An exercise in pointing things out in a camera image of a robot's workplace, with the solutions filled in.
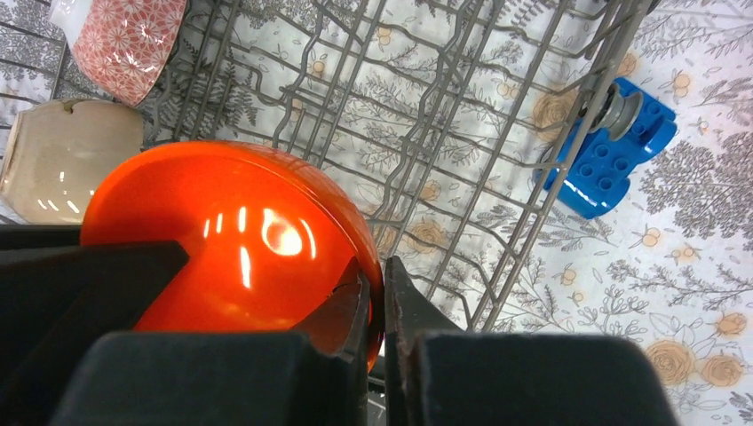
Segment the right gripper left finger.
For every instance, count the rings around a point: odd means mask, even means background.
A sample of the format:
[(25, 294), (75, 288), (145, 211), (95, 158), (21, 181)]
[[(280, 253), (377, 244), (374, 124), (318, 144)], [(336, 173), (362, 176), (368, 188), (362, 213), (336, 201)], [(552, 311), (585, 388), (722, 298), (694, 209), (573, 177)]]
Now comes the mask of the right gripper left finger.
[(352, 258), (330, 295), (294, 326), (310, 347), (299, 368), (292, 425), (367, 422), (369, 291)]

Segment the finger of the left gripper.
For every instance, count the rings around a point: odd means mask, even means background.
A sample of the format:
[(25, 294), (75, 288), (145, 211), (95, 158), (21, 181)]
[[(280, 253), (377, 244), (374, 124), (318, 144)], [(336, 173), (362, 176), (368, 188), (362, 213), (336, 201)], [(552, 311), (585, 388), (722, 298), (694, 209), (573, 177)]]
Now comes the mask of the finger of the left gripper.
[(72, 225), (1, 228), (1, 404), (48, 406), (106, 333), (132, 327), (189, 260), (175, 241), (85, 246)]

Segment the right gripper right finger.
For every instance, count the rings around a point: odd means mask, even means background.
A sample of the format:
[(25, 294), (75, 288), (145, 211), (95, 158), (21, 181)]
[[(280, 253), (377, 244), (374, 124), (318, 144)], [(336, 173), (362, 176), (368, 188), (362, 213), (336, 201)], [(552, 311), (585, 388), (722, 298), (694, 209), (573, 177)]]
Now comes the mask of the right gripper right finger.
[(419, 337), (459, 327), (413, 284), (398, 256), (384, 264), (384, 384), (389, 425), (421, 425)]

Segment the orange bowl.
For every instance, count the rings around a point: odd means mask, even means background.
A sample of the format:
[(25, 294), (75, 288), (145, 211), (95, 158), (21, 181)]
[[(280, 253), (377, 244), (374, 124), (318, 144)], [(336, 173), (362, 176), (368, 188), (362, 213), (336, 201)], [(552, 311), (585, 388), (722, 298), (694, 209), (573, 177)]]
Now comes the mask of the orange bowl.
[(335, 181), (280, 149), (203, 140), (138, 154), (95, 191), (80, 241), (176, 241), (188, 254), (142, 331), (289, 329), (363, 273), (376, 363), (384, 285), (369, 225)]

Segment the grey wire dish rack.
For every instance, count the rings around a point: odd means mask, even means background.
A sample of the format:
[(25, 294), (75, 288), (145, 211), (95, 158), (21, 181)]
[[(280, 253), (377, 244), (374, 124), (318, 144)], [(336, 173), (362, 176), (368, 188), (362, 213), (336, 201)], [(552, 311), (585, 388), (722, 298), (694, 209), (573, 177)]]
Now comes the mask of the grey wire dish rack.
[(331, 176), (425, 296), (475, 330), (574, 333), (644, 304), (581, 307), (548, 247), (607, 237), (557, 204), (653, 1), (191, 1), (145, 148), (227, 138)]

